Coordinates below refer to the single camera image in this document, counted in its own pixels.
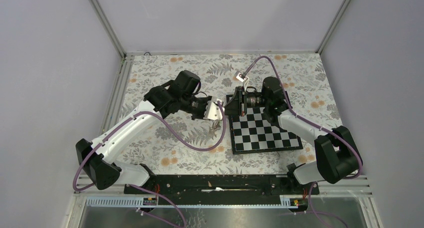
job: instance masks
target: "glass panel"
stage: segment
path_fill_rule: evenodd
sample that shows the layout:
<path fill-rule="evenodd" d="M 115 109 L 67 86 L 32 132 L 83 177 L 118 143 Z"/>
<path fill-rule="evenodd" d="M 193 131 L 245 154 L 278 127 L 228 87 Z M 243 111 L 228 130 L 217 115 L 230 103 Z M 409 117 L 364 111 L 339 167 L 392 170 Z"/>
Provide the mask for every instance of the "glass panel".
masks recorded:
<path fill-rule="evenodd" d="M 341 217 L 350 227 L 366 227 L 361 206 L 353 198 L 314 198 L 314 208 Z M 297 214 L 279 216 L 290 213 L 287 209 L 275 208 L 189 208 L 182 209 L 188 227 L 326 227 L 314 214 Z M 183 221 L 173 208 L 156 208 L 152 214 L 166 220 L 183 225 Z M 332 227 L 344 227 L 333 217 L 321 216 Z M 81 221 L 82 228 L 138 228 L 138 227 L 171 227 L 148 216 L 141 216 L 134 208 L 87 207 Z"/>

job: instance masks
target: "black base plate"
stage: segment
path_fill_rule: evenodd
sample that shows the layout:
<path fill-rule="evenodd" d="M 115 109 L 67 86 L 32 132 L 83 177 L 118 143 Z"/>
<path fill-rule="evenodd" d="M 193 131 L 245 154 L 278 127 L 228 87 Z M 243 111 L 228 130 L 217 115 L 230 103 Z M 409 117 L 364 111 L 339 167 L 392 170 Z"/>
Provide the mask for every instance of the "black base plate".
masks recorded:
<path fill-rule="evenodd" d="M 281 194 L 302 196 L 304 188 L 292 190 L 285 175 L 152 175 L 143 188 L 155 191 L 159 185 L 160 194 L 176 205 L 256 205 L 280 204 Z M 211 191 L 217 187 L 225 191 Z M 125 186 L 125 194 L 145 194 L 131 186 Z M 314 187 L 312 194 L 319 194 Z M 167 202 L 159 199 L 159 205 Z"/>

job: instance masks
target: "vent grille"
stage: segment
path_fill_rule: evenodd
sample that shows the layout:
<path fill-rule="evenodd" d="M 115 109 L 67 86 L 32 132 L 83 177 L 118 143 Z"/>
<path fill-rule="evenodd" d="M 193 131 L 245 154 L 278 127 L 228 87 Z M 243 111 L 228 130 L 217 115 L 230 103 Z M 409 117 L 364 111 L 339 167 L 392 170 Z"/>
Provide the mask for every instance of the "vent grille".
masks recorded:
<path fill-rule="evenodd" d="M 148 197 L 113 197 L 92 196 L 87 197 L 86 205 L 95 207 L 152 207 L 143 205 L 143 199 Z M 178 205 L 179 208 L 297 208 L 290 206 L 290 198 L 280 196 L 281 204 L 245 204 L 245 205 Z M 158 205 L 161 208 L 173 208 L 172 205 Z"/>
<path fill-rule="evenodd" d="M 87 206 L 100 207 L 141 207 L 143 197 L 88 197 Z"/>

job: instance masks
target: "table surface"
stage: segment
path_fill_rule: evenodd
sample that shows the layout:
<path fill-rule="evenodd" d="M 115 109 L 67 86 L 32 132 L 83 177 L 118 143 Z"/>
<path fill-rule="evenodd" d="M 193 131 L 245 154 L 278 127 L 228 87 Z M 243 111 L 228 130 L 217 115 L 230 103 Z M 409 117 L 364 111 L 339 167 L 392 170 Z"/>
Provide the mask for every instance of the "table surface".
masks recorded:
<path fill-rule="evenodd" d="M 182 70 L 192 71 L 201 78 L 203 92 L 224 99 L 226 94 L 232 94 L 235 87 L 241 85 L 234 78 L 236 71 L 244 71 L 258 56 L 135 56 L 120 119 L 138 105 L 152 87 L 174 79 Z M 267 56 L 277 68 L 293 109 L 327 127 L 342 124 L 318 54 Z M 248 76 L 249 85 L 260 90 L 263 79 L 274 76 L 274 72 L 269 62 L 262 59 Z M 190 116 L 179 111 L 167 117 L 166 121 L 191 145 L 200 148 L 214 145 L 221 135 L 222 124 L 213 128 L 212 121 L 193 121 Z M 217 148 L 198 152 L 181 144 L 158 122 L 125 149 L 118 160 L 132 164 L 144 163 L 156 174 L 282 174 L 287 172 L 286 166 L 291 163 L 299 165 L 315 161 L 313 147 L 304 140 L 302 144 L 303 150 L 233 155 L 230 129 L 227 129 Z"/>

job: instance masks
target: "white square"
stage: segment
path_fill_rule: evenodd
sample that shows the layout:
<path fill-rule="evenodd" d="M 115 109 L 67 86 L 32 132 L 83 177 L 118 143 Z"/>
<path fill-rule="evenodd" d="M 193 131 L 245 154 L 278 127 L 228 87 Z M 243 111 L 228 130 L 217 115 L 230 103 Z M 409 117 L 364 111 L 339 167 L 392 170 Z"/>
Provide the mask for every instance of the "white square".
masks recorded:
<path fill-rule="evenodd" d="M 260 149 L 268 149 L 268 144 L 266 141 L 260 141 L 259 142 L 259 148 Z"/>
<path fill-rule="evenodd" d="M 234 136 L 234 143 L 241 144 L 243 143 L 243 136 Z"/>
<path fill-rule="evenodd" d="M 274 140 L 274 136 L 273 136 L 273 134 L 265 134 L 265 139 L 267 141 L 272 141 L 272 140 Z"/>
<path fill-rule="evenodd" d="M 268 123 L 267 120 L 263 120 L 263 126 L 264 127 L 271 127 L 272 125 L 270 123 Z"/>
<path fill-rule="evenodd" d="M 263 127 L 256 128 L 257 134 L 265 134 L 265 129 Z"/>
<path fill-rule="evenodd" d="M 273 133 L 279 133 L 280 132 L 280 128 L 278 128 L 277 126 L 272 126 L 271 129 L 272 129 Z"/>
<path fill-rule="evenodd" d="M 233 129 L 240 129 L 241 128 L 240 122 L 233 122 L 232 123 L 232 128 Z"/>
<path fill-rule="evenodd" d="M 250 141 L 251 142 L 258 142 L 259 140 L 258 140 L 258 135 L 256 135 L 256 134 L 251 134 L 250 135 Z"/>
<path fill-rule="evenodd" d="M 251 143 L 244 143 L 243 144 L 243 150 L 252 150 L 252 144 Z"/>
<path fill-rule="evenodd" d="M 261 114 L 254 114 L 253 117 L 254 117 L 255 120 L 262 120 Z"/>
<path fill-rule="evenodd" d="M 249 135 L 249 129 L 241 129 L 241 135 Z"/>
<path fill-rule="evenodd" d="M 281 139 L 282 140 L 289 139 L 289 134 L 287 132 L 286 133 L 281 133 Z"/>
<path fill-rule="evenodd" d="M 248 126 L 249 128 L 255 128 L 255 127 L 256 127 L 256 123 L 255 123 L 254 121 L 248 121 L 248 122 L 247 122 L 247 126 Z"/>
<path fill-rule="evenodd" d="M 290 145 L 292 147 L 298 147 L 299 146 L 299 142 L 297 139 L 290 139 Z"/>
<path fill-rule="evenodd" d="M 240 122 L 248 120 L 248 118 L 246 116 L 240 116 L 238 119 L 240 120 Z"/>
<path fill-rule="evenodd" d="M 247 108 L 246 114 L 253 114 L 253 108 Z"/>
<path fill-rule="evenodd" d="M 275 142 L 276 148 L 283 148 L 284 147 L 282 140 L 275 140 L 274 142 Z"/>

